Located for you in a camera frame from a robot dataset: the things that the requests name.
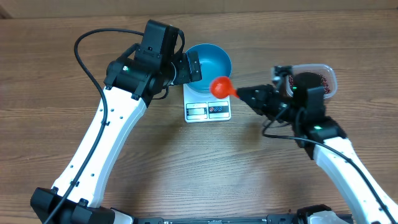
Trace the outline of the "orange measuring scoop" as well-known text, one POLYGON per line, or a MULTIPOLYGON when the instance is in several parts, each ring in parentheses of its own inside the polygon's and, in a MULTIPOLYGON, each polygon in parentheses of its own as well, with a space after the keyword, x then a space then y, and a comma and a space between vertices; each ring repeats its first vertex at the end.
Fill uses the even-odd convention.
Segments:
POLYGON ((223 99, 228 96, 239 98, 237 90, 234 89, 231 79, 226 76, 215 78, 210 83, 209 91, 217 99, 223 99))

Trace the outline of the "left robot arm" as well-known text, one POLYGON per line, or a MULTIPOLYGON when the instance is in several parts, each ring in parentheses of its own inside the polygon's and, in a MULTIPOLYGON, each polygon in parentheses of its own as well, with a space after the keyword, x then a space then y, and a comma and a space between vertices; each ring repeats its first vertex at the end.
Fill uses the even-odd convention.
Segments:
POLYGON ((182 30, 155 20, 106 69, 101 100, 75 155, 51 188, 37 188, 31 207, 43 223, 133 223, 134 217, 102 201, 113 166, 151 101, 170 86, 201 80, 198 54, 186 53, 182 30))

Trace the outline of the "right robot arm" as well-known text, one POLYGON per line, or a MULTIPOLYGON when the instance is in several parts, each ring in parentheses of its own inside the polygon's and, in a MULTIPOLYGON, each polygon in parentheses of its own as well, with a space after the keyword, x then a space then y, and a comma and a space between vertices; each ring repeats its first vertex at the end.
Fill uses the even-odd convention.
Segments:
POLYGON ((238 88, 237 97, 270 122, 291 124, 294 140, 334 183, 357 223, 397 223, 397 204, 381 189, 354 151, 343 128, 326 115, 320 75, 293 77, 293 96, 271 85, 238 88))

